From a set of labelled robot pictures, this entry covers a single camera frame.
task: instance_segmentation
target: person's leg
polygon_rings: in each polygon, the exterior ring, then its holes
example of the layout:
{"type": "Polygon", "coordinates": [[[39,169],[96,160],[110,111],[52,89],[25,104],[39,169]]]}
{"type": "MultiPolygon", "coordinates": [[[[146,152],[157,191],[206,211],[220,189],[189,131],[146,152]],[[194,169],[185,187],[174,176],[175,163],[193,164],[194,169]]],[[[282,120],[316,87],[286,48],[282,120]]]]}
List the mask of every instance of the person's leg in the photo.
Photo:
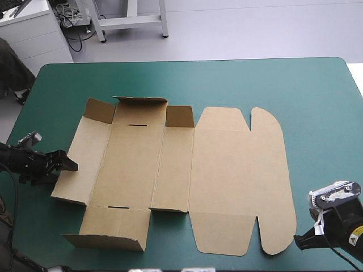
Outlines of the person's leg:
{"type": "Polygon", "coordinates": [[[0,80],[0,99],[3,99],[7,96],[8,90],[3,81],[0,80]]]}
{"type": "Polygon", "coordinates": [[[26,96],[21,94],[15,96],[24,101],[35,81],[35,76],[2,38],[0,38],[0,81],[3,82],[6,90],[11,89],[14,92],[25,90],[26,96]]]}

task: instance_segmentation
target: wire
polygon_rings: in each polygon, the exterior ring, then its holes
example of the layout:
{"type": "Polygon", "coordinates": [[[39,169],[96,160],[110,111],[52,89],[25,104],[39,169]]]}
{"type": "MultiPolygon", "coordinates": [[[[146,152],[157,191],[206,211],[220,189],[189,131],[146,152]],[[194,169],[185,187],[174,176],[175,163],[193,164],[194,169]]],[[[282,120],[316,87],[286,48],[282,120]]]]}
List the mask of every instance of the wire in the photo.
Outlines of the wire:
{"type": "Polygon", "coordinates": [[[347,263],[349,263],[351,266],[354,267],[355,270],[357,271],[361,271],[359,269],[358,266],[356,266],[351,260],[349,260],[348,258],[346,258],[345,256],[343,256],[342,254],[340,254],[335,248],[332,247],[332,245],[329,243],[328,241],[328,238],[326,235],[323,235],[324,236],[324,239],[325,239],[325,242],[327,243],[328,247],[335,253],[337,254],[340,258],[342,258],[344,261],[346,261],[347,263]]]}
{"type": "Polygon", "coordinates": [[[16,179],[15,179],[15,176],[14,174],[10,171],[10,169],[0,163],[0,166],[1,168],[3,168],[3,170],[5,170],[6,172],[9,173],[11,179],[12,179],[12,183],[14,184],[14,214],[12,216],[12,226],[11,226],[11,232],[9,234],[9,244],[12,245],[12,238],[14,237],[14,229],[15,229],[15,226],[16,226],[16,217],[18,215],[18,195],[19,195],[19,191],[18,191],[18,183],[16,182],[16,179]]]}
{"type": "Polygon", "coordinates": [[[70,28],[72,27],[74,24],[77,24],[77,22],[82,18],[82,16],[80,15],[79,10],[77,10],[76,8],[73,7],[69,7],[67,5],[63,5],[63,4],[58,4],[55,7],[56,11],[60,14],[63,15],[63,26],[66,28],[70,28]],[[71,22],[71,24],[66,24],[66,18],[71,18],[71,20],[69,19],[69,22],[71,22]]]}
{"type": "Polygon", "coordinates": [[[94,31],[90,36],[88,36],[87,38],[82,38],[82,39],[74,39],[74,38],[70,38],[68,37],[68,40],[72,40],[72,41],[87,41],[88,39],[92,38],[93,35],[96,34],[96,31],[94,31]]]}
{"type": "MultiPolygon", "coordinates": [[[[61,22],[60,22],[60,24],[61,24],[61,29],[62,29],[62,20],[61,20],[61,16],[63,16],[65,19],[67,19],[67,20],[71,23],[72,27],[74,27],[74,24],[72,23],[72,21],[71,21],[69,18],[67,18],[66,16],[59,14],[59,12],[58,12],[58,10],[57,10],[57,9],[56,9],[56,13],[57,13],[57,15],[58,15],[59,20],[61,21],[61,22]]],[[[73,46],[71,46],[71,44],[70,44],[70,42],[69,42],[69,39],[68,39],[68,37],[67,37],[66,33],[63,31],[63,29],[62,29],[62,32],[63,32],[64,36],[66,37],[66,40],[67,40],[67,43],[68,43],[69,47],[70,47],[73,51],[75,51],[75,52],[80,52],[80,51],[82,50],[82,41],[81,41],[81,36],[79,35],[79,32],[76,30],[77,35],[78,35],[78,38],[79,38],[79,39],[78,39],[78,40],[79,40],[79,49],[78,49],[78,50],[74,49],[74,48],[73,48],[73,46]]]]}
{"type": "MultiPolygon", "coordinates": [[[[58,18],[59,18],[59,20],[60,20],[60,22],[61,22],[61,29],[62,29],[62,26],[64,26],[64,25],[63,25],[63,22],[64,22],[66,19],[67,19],[67,20],[71,23],[71,27],[75,27],[75,25],[72,23],[72,21],[71,21],[68,17],[66,17],[66,16],[65,16],[65,15],[63,15],[63,14],[60,14],[60,13],[58,12],[58,10],[57,10],[57,9],[55,10],[55,12],[56,12],[56,13],[54,13],[54,14],[58,16],[58,18]]],[[[79,32],[76,30],[77,35],[78,35],[78,39],[74,39],[74,38],[70,38],[70,37],[68,37],[68,36],[66,35],[66,33],[63,31],[63,29],[62,29],[62,32],[63,32],[63,34],[64,34],[65,38],[67,39],[67,43],[68,43],[69,47],[70,47],[73,51],[75,51],[75,52],[80,52],[80,51],[82,50],[82,41],[86,41],[86,40],[88,40],[88,39],[92,38],[94,34],[96,34],[96,31],[94,31],[94,32],[93,32],[90,36],[88,36],[87,38],[81,38],[81,36],[80,36],[79,32]],[[80,43],[80,45],[79,45],[79,49],[78,49],[78,50],[74,49],[74,48],[70,45],[69,40],[72,40],[72,41],[79,41],[79,43],[80,43]]]]}

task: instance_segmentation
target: yellow label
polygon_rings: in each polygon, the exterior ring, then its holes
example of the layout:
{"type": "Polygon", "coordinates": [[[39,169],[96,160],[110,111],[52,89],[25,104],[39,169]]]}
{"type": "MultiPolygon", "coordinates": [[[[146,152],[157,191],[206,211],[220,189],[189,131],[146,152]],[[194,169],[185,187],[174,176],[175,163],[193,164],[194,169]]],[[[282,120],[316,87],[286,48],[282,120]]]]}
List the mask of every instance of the yellow label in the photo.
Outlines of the yellow label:
{"type": "Polygon", "coordinates": [[[361,236],[363,234],[363,226],[357,227],[352,233],[358,237],[361,236]]]}

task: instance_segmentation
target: stand leg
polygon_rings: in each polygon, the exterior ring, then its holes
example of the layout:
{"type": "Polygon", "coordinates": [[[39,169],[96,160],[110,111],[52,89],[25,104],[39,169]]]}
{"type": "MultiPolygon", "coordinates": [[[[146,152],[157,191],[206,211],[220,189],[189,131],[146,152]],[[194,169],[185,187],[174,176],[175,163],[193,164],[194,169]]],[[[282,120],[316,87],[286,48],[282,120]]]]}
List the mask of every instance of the stand leg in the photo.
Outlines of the stand leg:
{"type": "Polygon", "coordinates": [[[86,2],[88,5],[88,9],[90,10],[90,16],[91,16],[93,25],[95,26],[98,39],[101,42],[104,42],[104,41],[106,41],[106,37],[104,35],[104,31],[102,31],[100,24],[99,24],[100,16],[99,16],[98,10],[96,10],[97,5],[94,2],[94,0],[86,0],[86,2]]]}
{"type": "Polygon", "coordinates": [[[168,23],[166,20],[165,0],[159,0],[159,5],[160,5],[161,25],[163,28],[163,37],[168,38],[169,31],[168,31],[168,23]]]}

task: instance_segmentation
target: green table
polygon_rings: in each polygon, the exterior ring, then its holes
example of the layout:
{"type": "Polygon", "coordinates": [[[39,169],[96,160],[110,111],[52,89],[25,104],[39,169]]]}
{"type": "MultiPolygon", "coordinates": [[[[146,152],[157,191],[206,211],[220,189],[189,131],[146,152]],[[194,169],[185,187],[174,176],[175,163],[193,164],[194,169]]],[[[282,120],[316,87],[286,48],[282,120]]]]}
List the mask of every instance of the green table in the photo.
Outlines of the green table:
{"type": "MultiPolygon", "coordinates": [[[[270,111],[284,131],[298,234],[313,226],[306,200],[309,190],[336,180],[363,181],[362,97],[339,58],[46,65],[9,143],[37,130],[43,140],[36,149],[68,150],[87,98],[115,103],[110,95],[166,97],[171,105],[191,105],[195,121],[206,106],[237,107],[247,121],[255,106],[270,111]]],[[[0,192],[10,207],[10,179],[5,173],[0,178],[0,192]]],[[[78,233],[85,208],[50,199],[49,185],[19,187],[14,244],[44,266],[350,269],[329,249],[302,252],[293,243],[281,254],[266,256],[257,225],[245,256],[203,254],[196,248],[188,214],[171,212],[153,212],[145,253],[74,248],[60,234],[78,233]]]]}

